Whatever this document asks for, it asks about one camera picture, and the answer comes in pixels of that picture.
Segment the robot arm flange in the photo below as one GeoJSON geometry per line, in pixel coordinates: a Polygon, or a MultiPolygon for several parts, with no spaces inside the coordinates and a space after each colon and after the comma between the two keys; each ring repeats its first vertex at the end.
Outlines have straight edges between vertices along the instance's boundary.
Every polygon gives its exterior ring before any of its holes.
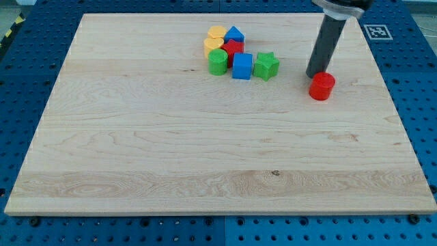
{"type": "Polygon", "coordinates": [[[345,21],[350,17],[360,19],[372,6],[374,0],[311,0],[316,6],[323,9],[329,17],[345,21]]]}

